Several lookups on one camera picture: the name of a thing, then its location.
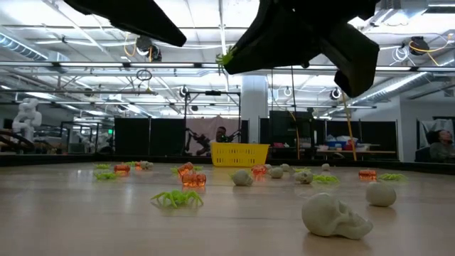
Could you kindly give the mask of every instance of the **yellow basket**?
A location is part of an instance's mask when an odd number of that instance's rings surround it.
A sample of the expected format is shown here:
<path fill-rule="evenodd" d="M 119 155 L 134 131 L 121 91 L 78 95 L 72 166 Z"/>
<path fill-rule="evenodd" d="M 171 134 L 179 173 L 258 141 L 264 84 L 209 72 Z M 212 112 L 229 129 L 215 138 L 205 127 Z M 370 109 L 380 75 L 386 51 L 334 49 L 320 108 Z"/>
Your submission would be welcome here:
<path fill-rule="evenodd" d="M 265 164 L 268 144 L 216 143 L 211 145 L 212 162 L 217 167 L 251 167 Z"/>

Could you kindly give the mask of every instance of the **floor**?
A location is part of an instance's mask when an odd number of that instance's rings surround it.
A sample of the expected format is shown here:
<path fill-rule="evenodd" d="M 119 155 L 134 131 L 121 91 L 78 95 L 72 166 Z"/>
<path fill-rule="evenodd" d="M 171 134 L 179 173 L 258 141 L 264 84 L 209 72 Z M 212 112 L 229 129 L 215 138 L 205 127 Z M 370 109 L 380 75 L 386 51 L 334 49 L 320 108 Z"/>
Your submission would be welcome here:
<path fill-rule="evenodd" d="M 285 174 L 234 187 L 234 169 L 204 166 L 203 206 L 160 209 L 150 197 L 182 189 L 172 166 L 116 181 L 94 180 L 92 164 L 0 168 L 0 255 L 454 255 L 455 176 L 403 172 L 397 202 L 375 208 L 356 168 L 332 168 L 338 186 Z M 362 240 L 310 234 L 301 206 L 319 192 L 336 194 L 373 231 Z"/>

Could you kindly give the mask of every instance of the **desk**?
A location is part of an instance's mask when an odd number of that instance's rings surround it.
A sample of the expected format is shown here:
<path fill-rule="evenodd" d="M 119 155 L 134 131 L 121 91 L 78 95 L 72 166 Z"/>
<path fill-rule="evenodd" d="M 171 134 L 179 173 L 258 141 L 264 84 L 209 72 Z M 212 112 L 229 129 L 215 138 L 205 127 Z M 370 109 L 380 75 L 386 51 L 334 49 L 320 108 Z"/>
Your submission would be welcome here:
<path fill-rule="evenodd" d="M 316 152 L 316 155 L 323 155 L 324 156 L 324 159 L 327 160 L 327 155 L 329 154 L 335 154 L 335 153 L 339 153 L 339 154 L 353 154 L 353 151 L 352 150 L 341 150 L 341 151 L 338 151 L 338 150 L 320 150 L 320 151 L 317 151 Z M 362 157 L 362 160 L 363 160 L 363 157 L 366 156 L 366 155 L 374 155 L 374 154 L 389 154 L 389 155 L 396 155 L 397 152 L 396 151 L 374 151 L 374 150 L 367 150 L 367 151 L 356 151 L 355 152 L 357 155 L 360 155 Z"/>

